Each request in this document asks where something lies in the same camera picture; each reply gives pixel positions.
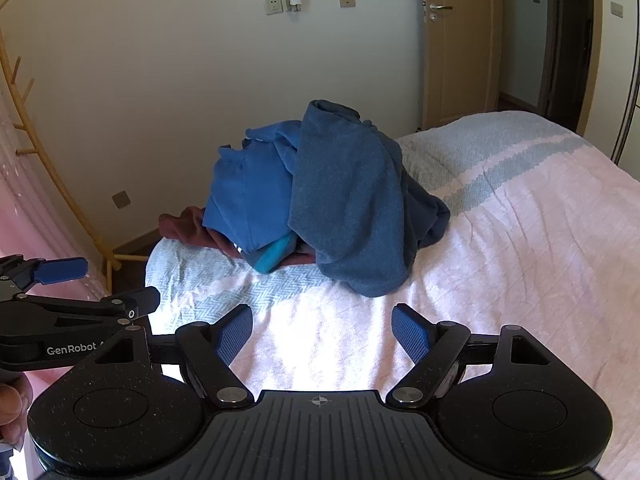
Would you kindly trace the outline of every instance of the curtain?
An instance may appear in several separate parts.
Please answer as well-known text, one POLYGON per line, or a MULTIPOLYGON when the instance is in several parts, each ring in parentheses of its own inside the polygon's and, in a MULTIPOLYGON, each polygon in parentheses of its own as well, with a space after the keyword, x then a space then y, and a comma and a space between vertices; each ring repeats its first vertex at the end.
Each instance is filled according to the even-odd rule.
MULTIPOLYGON (((47 260, 82 256, 36 177, 32 164, 40 163, 37 155, 15 155, 15 150, 22 147, 17 142, 18 135, 25 134, 14 129, 7 102, 10 101, 3 95, 0 98, 0 256, 23 254, 25 258, 47 260)), ((82 280, 36 285, 30 293, 72 300, 99 300, 107 295, 91 265, 87 277, 82 280)), ((34 396, 42 393, 65 371, 59 368, 28 372, 34 396)), ((37 478, 42 470, 28 438, 24 457, 28 478, 37 478)))

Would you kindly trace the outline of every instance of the baseboard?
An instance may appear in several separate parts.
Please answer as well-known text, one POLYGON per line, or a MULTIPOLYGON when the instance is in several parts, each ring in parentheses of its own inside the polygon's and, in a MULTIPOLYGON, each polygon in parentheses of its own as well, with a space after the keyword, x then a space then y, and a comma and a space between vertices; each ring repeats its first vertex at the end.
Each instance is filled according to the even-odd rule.
POLYGON ((135 240, 122 244, 120 247, 116 247, 113 252, 115 254, 136 254, 147 246, 158 243, 160 238, 162 238, 160 231, 158 229, 154 229, 151 232, 139 236, 135 240))
POLYGON ((519 106, 520 108, 524 108, 527 112, 531 112, 532 114, 538 114, 538 115, 540 114, 538 111, 538 107, 530 103, 527 103, 522 99, 518 99, 517 97, 514 97, 512 95, 505 94, 504 92, 500 92, 500 99, 504 99, 505 101, 508 101, 510 103, 515 104, 516 106, 519 106))

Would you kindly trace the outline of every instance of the maroon garment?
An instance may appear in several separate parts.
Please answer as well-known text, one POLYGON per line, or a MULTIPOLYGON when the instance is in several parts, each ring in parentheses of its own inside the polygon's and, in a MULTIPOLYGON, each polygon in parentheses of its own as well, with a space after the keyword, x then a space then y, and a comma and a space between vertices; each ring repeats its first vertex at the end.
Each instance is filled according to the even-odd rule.
MULTIPOLYGON (((160 235, 170 240, 180 240, 187 245, 219 249, 231 258, 242 258, 229 238, 202 225, 203 216, 204 209, 193 205, 186 208, 178 217, 167 213, 161 214, 158 219, 160 235)), ((278 268, 315 262, 316 252, 307 244, 299 243, 296 251, 282 260, 278 268)))

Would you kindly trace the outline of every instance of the wooden coat rack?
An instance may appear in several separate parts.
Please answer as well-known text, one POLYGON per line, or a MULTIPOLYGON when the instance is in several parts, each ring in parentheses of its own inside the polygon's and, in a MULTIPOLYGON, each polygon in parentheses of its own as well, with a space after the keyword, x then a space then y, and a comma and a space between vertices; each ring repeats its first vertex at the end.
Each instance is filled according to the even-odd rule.
MULTIPOLYGON (((2 3, 0 3, 0 10, 2 10, 2 8, 8 2, 9 0, 2 1, 2 3)), ((27 101, 27 97, 29 96, 31 88, 33 87, 34 79, 31 78, 26 88, 24 89, 24 92, 20 92, 20 89, 16 84, 16 77, 18 75, 18 69, 20 68, 21 61, 22 58, 18 56, 13 67, 11 66, 9 55, 6 50, 6 43, 4 42, 4 36, 2 35, 2 29, 0 28, 0 65, 2 66, 2 74, 4 75, 4 79, 9 89, 9 94, 11 94, 11 99, 14 101, 15 110, 18 113, 18 117, 20 117, 20 123, 14 124, 14 128, 25 132, 29 137, 29 140, 31 141, 31 145, 33 146, 32 148, 15 150, 15 154, 18 156, 38 155, 38 158, 44 166, 44 169, 51 177, 53 184, 60 192, 60 195, 62 195, 62 198, 69 206, 69 209, 71 209, 72 213, 78 219, 78 222, 80 222, 82 228, 90 236, 95 248, 98 249, 102 257, 105 259, 106 288, 107 291, 111 294, 113 290, 113 271, 120 270, 120 268, 122 267, 122 262, 146 262, 148 260, 148 257, 130 254, 115 254, 113 250, 111 250, 102 241, 102 237, 92 226, 91 222, 89 222, 89 219, 82 212, 78 203, 71 196, 71 193, 69 193, 69 190, 66 188, 64 182, 62 182, 62 178, 57 172, 56 167, 53 165, 53 162, 49 158, 49 155, 47 155, 47 152, 44 149, 42 142, 40 141, 40 137, 38 136, 36 128, 33 125, 33 122, 31 121, 25 107, 25 102, 27 101)))

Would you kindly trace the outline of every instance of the striped blanket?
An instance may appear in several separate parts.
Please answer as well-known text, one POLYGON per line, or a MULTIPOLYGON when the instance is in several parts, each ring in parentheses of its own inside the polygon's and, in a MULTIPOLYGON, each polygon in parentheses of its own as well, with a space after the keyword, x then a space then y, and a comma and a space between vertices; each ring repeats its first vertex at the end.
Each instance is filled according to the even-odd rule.
POLYGON ((155 333, 213 322, 238 303, 254 334, 232 364, 262 389, 379 389, 411 367, 390 329, 396 303, 476 333, 520 324, 607 402, 606 478, 640 478, 640 184, 575 134, 501 112, 399 139, 404 165, 452 211, 393 294, 363 298, 313 265, 257 274, 217 250, 163 240, 147 266, 155 333))

